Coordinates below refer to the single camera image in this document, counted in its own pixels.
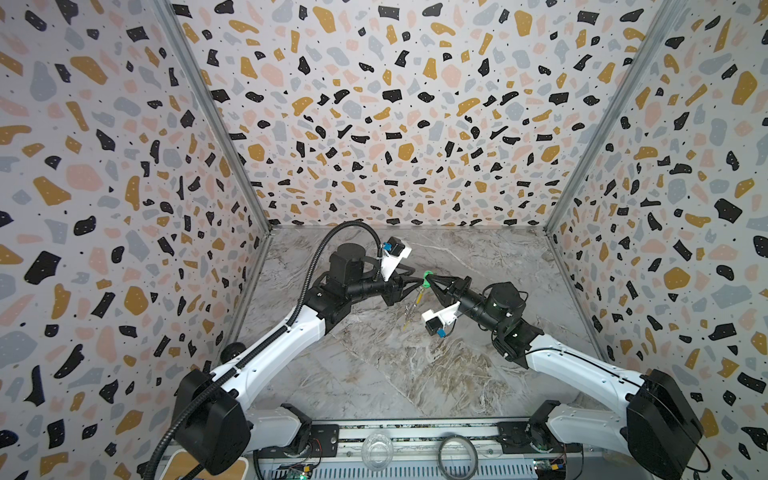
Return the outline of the green capped key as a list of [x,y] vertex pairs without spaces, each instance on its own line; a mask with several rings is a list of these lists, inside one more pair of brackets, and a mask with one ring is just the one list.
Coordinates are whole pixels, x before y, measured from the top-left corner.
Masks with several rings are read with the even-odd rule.
[[430,281],[429,281],[429,277],[430,277],[432,274],[433,274],[433,272],[432,272],[431,270],[427,270],[427,271],[425,271],[425,272],[424,272],[424,275],[423,275],[423,282],[422,282],[422,287],[423,287],[424,289],[429,289],[429,288],[431,287],[431,283],[430,283]]

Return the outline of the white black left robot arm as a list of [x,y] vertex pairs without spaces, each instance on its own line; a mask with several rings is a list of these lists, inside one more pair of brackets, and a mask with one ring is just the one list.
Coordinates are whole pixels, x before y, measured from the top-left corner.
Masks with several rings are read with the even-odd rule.
[[356,243],[338,246],[328,270],[311,283],[299,311],[290,312],[259,341],[212,372],[184,377],[176,414],[205,389],[213,392],[182,422],[176,441],[212,474],[223,472],[249,451],[283,448],[294,456],[303,454],[309,443],[309,417],[290,404],[253,415],[248,409],[280,371],[327,335],[353,305],[379,297],[392,306],[416,290],[422,281],[403,262],[411,251],[397,237],[384,243],[378,258],[367,256]]

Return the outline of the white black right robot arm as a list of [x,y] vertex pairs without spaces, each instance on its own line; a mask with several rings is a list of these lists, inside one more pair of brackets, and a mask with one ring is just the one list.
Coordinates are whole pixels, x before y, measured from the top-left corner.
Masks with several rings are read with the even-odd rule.
[[680,479],[690,470],[703,426],[670,375],[608,364],[529,324],[523,318],[527,297],[510,282],[476,292],[469,277],[428,273],[425,281],[442,307],[422,316],[429,334],[445,337],[465,316],[489,332],[506,361],[567,383],[602,404],[594,410],[545,401],[527,423],[533,448],[595,446],[632,457],[659,479]]

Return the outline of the black round knob bottle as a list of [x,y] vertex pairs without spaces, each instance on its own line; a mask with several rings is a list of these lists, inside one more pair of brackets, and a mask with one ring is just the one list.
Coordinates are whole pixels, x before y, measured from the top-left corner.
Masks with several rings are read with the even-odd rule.
[[247,349],[247,346],[244,343],[239,341],[228,344],[221,351],[221,354],[220,354],[221,363],[225,364],[230,362],[231,360],[241,355],[246,349]]

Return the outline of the clear glass bowl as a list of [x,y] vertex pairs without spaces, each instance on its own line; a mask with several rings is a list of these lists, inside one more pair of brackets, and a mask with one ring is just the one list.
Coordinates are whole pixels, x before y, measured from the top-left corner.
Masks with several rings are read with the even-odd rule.
[[394,445],[386,432],[371,433],[361,447],[364,465],[373,472],[386,469],[394,458]]

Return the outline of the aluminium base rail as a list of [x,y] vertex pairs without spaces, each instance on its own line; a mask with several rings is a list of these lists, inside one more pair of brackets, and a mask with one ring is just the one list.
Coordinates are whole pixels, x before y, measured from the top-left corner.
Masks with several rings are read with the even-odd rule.
[[[632,457],[568,444],[551,451],[531,446],[529,418],[330,420],[311,425],[303,454],[283,448],[252,451],[265,479],[604,479],[653,475]],[[363,463],[373,432],[388,434],[394,458],[383,471]]]

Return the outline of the aluminium corner post left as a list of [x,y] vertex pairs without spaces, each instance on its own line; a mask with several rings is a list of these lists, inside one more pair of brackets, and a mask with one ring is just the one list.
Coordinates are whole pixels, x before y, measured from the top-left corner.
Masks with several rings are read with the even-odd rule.
[[176,19],[172,3],[170,1],[153,0],[150,4],[152,5],[155,17],[157,18],[164,35],[168,39],[171,49],[178,58],[181,69],[184,71],[185,78],[190,84],[190,88],[213,132],[213,136],[223,149],[224,155],[232,169],[232,173],[234,174],[240,190],[248,203],[249,209],[255,218],[255,223],[259,225],[259,228],[266,235],[269,235],[271,226],[267,221],[247,172],[239,159],[235,145],[229,136],[229,132],[226,130],[225,124],[214,105],[213,97],[204,82],[193,52],[185,41],[183,29]]

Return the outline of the aluminium corner post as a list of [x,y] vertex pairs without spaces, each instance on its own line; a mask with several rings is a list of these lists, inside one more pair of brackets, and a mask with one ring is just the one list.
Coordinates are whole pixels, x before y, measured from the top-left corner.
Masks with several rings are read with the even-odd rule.
[[168,39],[171,49],[178,58],[181,69],[184,71],[185,78],[190,84],[190,88],[213,132],[213,136],[223,149],[224,155],[232,169],[232,173],[234,174],[240,190],[248,203],[249,209],[255,218],[255,223],[259,225],[259,228],[266,235],[269,235],[271,226],[267,221],[247,172],[239,159],[235,145],[229,136],[229,132],[226,130],[225,124],[214,105],[213,97],[204,82],[193,52],[185,41],[183,29],[176,19],[172,3],[170,1],[153,0],[150,4],[152,5],[155,17],[157,18],[164,35]]
[[646,38],[642,41],[633,59],[633,63],[629,66],[624,79],[610,100],[605,114],[598,123],[590,142],[587,144],[582,158],[570,174],[568,183],[546,224],[545,233],[549,239],[552,239],[555,235],[558,224],[564,219],[570,209],[570,205],[579,190],[580,183],[584,180],[591,165],[596,160],[614,123],[619,119],[623,109],[633,97],[635,88],[649,72],[650,63],[654,55],[664,42],[666,36],[673,29],[675,22],[684,13],[687,4],[688,2],[685,0],[661,2],[658,12],[650,23]]

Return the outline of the aluminium corner post right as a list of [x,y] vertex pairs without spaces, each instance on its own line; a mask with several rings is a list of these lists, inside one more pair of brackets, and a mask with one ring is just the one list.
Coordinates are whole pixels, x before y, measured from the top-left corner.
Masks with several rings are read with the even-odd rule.
[[633,63],[629,66],[624,79],[610,100],[605,114],[598,123],[590,142],[587,144],[582,158],[570,174],[568,183],[546,224],[545,233],[549,239],[552,239],[555,235],[558,224],[564,219],[570,209],[570,205],[579,190],[580,183],[584,180],[591,165],[596,160],[614,123],[619,119],[623,109],[633,97],[635,88],[649,72],[650,63],[654,55],[664,42],[666,36],[673,29],[675,22],[684,13],[687,4],[688,2],[685,0],[661,2],[658,12],[650,23],[646,38],[642,41],[633,59]]

